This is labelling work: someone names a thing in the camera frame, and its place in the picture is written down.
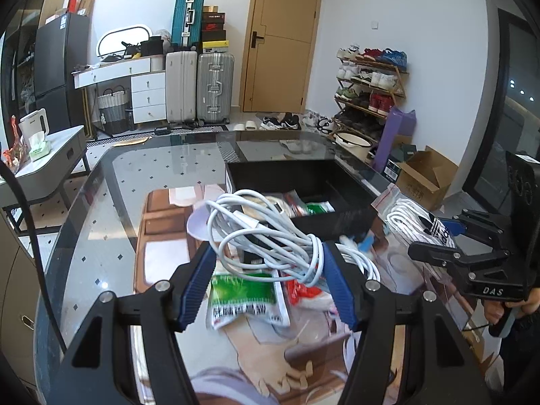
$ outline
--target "vanity table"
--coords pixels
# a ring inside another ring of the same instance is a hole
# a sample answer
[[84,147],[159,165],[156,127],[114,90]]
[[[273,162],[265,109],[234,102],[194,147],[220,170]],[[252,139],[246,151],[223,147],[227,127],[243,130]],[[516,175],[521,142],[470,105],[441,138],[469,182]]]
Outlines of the vanity table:
[[166,120],[167,118],[165,109],[165,57],[163,55],[144,56],[137,59],[107,63],[98,69],[75,72],[73,76],[75,88],[83,90],[87,138],[95,136],[91,108],[88,104],[87,88],[100,82],[131,77],[131,104],[135,123]]

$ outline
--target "dark gray refrigerator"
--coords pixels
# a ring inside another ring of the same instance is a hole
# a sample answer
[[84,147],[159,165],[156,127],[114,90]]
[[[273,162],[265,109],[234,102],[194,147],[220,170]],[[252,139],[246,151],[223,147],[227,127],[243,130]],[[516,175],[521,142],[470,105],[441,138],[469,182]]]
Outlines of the dark gray refrigerator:
[[34,57],[36,106],[45,108],[50,132],[84,125],[83,97],[71,74],[85,65],[90,19],[66,13],[37,30]]

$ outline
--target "silver bolt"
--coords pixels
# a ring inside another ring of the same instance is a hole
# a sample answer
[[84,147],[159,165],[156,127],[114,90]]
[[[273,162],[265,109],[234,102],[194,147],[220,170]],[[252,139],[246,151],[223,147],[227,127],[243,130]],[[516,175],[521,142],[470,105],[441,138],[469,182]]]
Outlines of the silver bolt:
[[168,280],[160,280],[156,283],[156,291],[157,292],[165,292],[171,287],[171,284]]
[[99,294],[99,301],[101,303],[108,303],[112,300],[113,294],[111,291],[105,291]]
[[424,300],[433,303],[435,300],[437,300],[437,295],[433,291],[424,291]]
[[366,281],[366,289],[368,291],[376,292],[381,289],[381,284],[376,280],[368,280]]

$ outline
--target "white cable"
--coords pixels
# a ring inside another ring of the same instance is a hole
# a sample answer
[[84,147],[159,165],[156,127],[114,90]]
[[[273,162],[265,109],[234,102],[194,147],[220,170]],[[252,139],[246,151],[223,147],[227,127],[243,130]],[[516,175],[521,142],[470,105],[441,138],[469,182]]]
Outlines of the white cable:
[[[262,201],[258,204],[245,198],[250,196]],[[263,195],[253,190],[239,190],[233,194],[224,193],[215,202],[206,201],[210,209],[207,224],[209,242],[221,263],[231,274],[252,281],[298,280],[308,287],[318,283],[325,263],[322,242],[313,234],[298,230],[285,212],[279,212]],[[240,206],[249,207],[250,214],[239,211]],[[222,238],[214,240],[214,231]],[[250,241],[246,236],[253,235],[268,248],[263,248]],[[225,247],[230,244],[236,249],[255,253],[263,259],[262,264],[242,264],[225,254]],[[381,280],[376,265],[357,249],[336,244],[345,261],[356,264],[366,278]],[[279,270],[281,277],[259,277],[246,273]]]
[[[426,226],[419,217],[432,223],[433,235],[426,233]],[[418,241],[451,248],[456,246],[444,224],[437,218],[433,219],[428,211],[409,198],[399,198],[387,214],[385,222],[394,233],[408,243]]]

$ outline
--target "black door handle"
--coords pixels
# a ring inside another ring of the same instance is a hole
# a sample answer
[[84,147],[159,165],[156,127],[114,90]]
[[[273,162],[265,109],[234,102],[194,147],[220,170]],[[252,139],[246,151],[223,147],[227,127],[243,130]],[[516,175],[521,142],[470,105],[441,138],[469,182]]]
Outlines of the black door handle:
[[251,48],[256,47],[258,39],[264,39],[264,38],[265,38],[264,36],[257,36],[257,32],[253,32],[253,34],[251,35]]

